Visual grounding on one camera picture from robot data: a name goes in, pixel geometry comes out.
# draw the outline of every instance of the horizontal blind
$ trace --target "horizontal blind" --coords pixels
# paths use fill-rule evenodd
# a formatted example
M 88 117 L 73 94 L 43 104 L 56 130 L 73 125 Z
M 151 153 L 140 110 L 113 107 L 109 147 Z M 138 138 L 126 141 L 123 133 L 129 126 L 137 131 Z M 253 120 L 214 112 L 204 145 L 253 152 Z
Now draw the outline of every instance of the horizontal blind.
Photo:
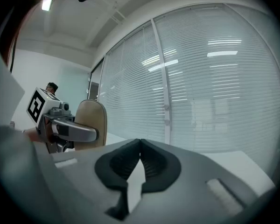
M 280 138 L 280 77 L 255 30 L 223 5 L 155 19 L 168 72 L 170 144 L 244 151 L 268 172 Z
M 280 66 L 280 26 L 273 17 L 260 11 L 239 5 L 229 5 L 243 16 L 263 36 Z
M 108 132 L 125 139 L 164 142 L 164 95 L 152 25 L 142 28 L 107 55 L 99 101 Z

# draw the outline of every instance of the ceiling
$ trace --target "ceiling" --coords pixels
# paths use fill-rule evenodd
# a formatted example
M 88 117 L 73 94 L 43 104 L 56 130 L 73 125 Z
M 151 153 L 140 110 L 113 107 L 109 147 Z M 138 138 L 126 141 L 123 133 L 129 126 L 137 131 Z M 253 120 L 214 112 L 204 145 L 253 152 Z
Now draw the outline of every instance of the ceiling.
M 97 48 L 104 38 L 137 8 L 152 0 L 54 0 L 49 12 L 41 4 L 25 21 L 25 30 L 43 32 L 46 37 L 61 33 Z
M 141 6 L 153 0 L 54 0 L 31 11 L 20 31 L 17 48 L 44 53 L 87 67 L 100 43 Z

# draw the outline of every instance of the person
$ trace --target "person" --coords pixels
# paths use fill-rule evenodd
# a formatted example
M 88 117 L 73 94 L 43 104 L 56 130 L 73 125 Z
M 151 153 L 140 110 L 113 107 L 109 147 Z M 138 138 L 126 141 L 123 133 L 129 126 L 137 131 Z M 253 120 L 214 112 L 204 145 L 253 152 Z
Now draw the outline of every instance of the person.
M 55 92 L 57 91 L 57 89 L 58 89 L 58 86 L 53 82 L 49 82 L 46 87 L 46 91 L 51 92 L 53 95 L 55 95 Z
M 47 87 L 46 87 L 46 91 L 49 91 L 53 95 L 55 95 L 55 92 L 56 92 L 57 89 L 58 89 L 58 86 L 53 82 L 49 82 Z M 46 133 L 48 134 L 48 139 L 51 140 L 51 137 L 52 137 L 52 134 L 53 134 L 52 124 L 47 119 L 46 119 L 45 128 L 46 128 Z M 38 132 L 37 132 L 36 128 L 23 130 L 22 132 L 25 135 L 27 135 L 30 138 L 31 141 L 42 142 L 42 140 L 40 139 L 40 137 L 38 135 Z

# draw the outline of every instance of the ceiling light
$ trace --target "ceiling light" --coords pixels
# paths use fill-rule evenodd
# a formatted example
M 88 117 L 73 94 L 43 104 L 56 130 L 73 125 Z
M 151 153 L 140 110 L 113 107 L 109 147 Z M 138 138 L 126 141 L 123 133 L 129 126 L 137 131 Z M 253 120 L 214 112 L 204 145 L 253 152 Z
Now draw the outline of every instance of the ceiling light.
M 49 11 L 52 5 L 53 0 L 43 0 L 42 1 L 42 10 Z
M 238 53 L 237 50 L 226 50 L 226 51 L 209 52 L 207 56 L 210 57 L 210 56 L 236 55 L 237 53 Z

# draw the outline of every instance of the white ceiling beam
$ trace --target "white ceiling beam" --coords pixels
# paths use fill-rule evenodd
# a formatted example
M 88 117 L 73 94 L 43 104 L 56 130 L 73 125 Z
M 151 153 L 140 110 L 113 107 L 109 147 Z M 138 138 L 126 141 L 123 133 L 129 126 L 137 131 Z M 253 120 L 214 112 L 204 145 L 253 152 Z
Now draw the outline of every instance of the white ceiling beam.
M 50 37 L 45 37 L 42 31 L 24 29 L 21 30 L 18 39 L 22 41 L 50 43 L 59 47 L 67 47 L 70 49 L 86 52 L 91 55 L 93 55 L 96 51 L 95 48 L 86 47 L 84 40 L 63 33 L 58 33 L 58 31 L 54 32 Z
M 45 37 L 51 36 L 55 31 L 56 17 L 60 10 L 61 0 L 54 0 L 51 9 L 45 12 L 45 19 L 43 25 L 43 33 Z

